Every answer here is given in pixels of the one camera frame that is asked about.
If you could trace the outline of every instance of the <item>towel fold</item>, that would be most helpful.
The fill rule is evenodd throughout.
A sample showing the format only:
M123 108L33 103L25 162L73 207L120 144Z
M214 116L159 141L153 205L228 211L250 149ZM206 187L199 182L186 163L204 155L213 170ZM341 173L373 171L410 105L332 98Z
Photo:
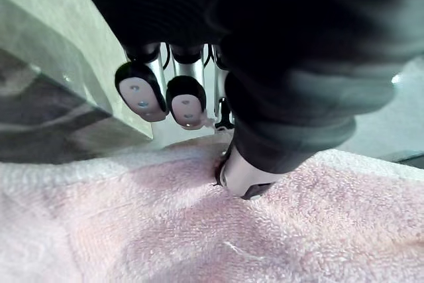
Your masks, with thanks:
M226 147L0 164L2 282L424 282L424 170L329 150L244 201Z

